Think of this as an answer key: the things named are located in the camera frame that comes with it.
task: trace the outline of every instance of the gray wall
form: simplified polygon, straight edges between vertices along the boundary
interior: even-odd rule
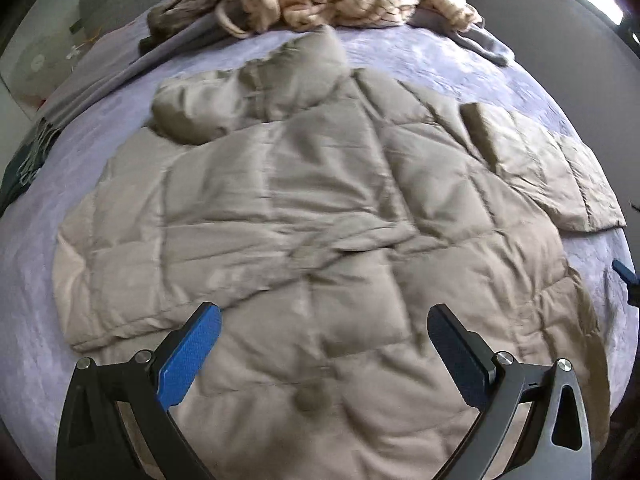
[[[640,267],[640,59],[575,0],[468,0],[553,96],[595,152]]]

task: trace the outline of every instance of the bed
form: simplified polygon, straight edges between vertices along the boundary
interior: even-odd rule
[[[113,49],[135,48],[147,34],[143,15],[102,41]],[[338,34],[353,66],[377,68],[461,102],[517,110],[555,132],[577,136],[558,105],[517,63],[500,68],[423,28],[344,29]],[[94,187],[117,147],[148,120],[159,82],[239,67],[293,36],[274,30],[244,41],[201,38],[198,49],[175,54],[114,88],[62,131],[29,190],[0,219],[0,416],[43,479],[54,478],[60,412],[79,357],[62,338],[52,293],[60,222]],[[82,65],[87,68],[92,62],[90,52]],[[613,229],[588,236],[567,234],[562,240],[601,323],[612,411],[624,394],[638,341],[638,311],[626,305],[623,283],[610,270],[613,258],[632,265],[626,239],[621,229]]]

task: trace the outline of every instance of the silver bolt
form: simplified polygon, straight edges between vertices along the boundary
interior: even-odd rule
[[[513,363],[513,356],[509,352],[498,352],[497,359],[501,365],[510,365]]]
[[[571,361],[569,361],[569,359],[558,359],[558,366],[565,372],[568,372],[572,368]]]
[[[81,357],[76,363],[76,368],[78,370],[86,370],[89,366],[91,366],[91,359],[88,357]]]
[[[144,363],[151,361],[151,352],[149,350],[141,350],[140,352],[136,352],[136,355],[134,355],[133,358],[137,363],[143,365]]]

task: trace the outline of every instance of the gray blanket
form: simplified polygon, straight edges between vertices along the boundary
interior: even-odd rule
[[[188,29],[173,40],[184,44],[185,38],[197,38],[199,33]],[[142,16],[98,44],[103,50],[96,48],[87,55],[79,74],[101,70],[98,53],[126,63],[126,53],[135,52],[147,34]],[[342,30],[339,35],[354,66],[372,66],[460,101],[515,109],[556,132],[577,135],[553,99],[515,63],[498,68],[450,39],[419,28]],[[216,44],[201,37],[200,44],[207,46],[178,53],[96,99],[64,129],[30,190],[0,219],[0,292],[5,298],[0,312],[0,416],[44,479],[54,477],[60,410],[77,358],[62,340],[51,290],[60,222],[93,188],[116,148],[148,120],[159,82],[180,73],[236,68],[291,37],[291,32],[274,31],[239,43]],[[628,382],[638,339],[638,311],[625,305],[622,282],[609,271],[614,256],[631,266],[626,240],[622,230],[610,230],[588,237],[563,236],[563,241],[572,266],[588,286],[606,335],[613,409]]]

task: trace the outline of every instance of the blue finger pad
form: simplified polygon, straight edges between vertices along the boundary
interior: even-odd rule
[[[182,402],[221,329],[220,309],[211,305],[167,359],[158,374],[158,400],[165,410]]]

